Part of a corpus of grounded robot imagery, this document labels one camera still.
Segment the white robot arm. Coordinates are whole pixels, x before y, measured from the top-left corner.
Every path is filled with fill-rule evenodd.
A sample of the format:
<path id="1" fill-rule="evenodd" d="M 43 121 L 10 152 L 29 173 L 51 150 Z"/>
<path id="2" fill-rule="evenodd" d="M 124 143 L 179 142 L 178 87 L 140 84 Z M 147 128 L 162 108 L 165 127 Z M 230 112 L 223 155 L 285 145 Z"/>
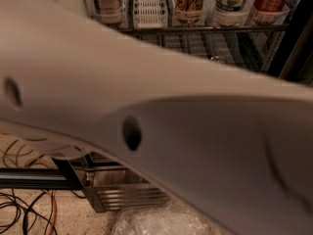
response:
<path id="1" fill-rule="evenodd" d="M 2 129 L 95 151 L 233 235 L 313 235 L 313 91 L 127 38 L 48 0 L 0 0 Z"/>

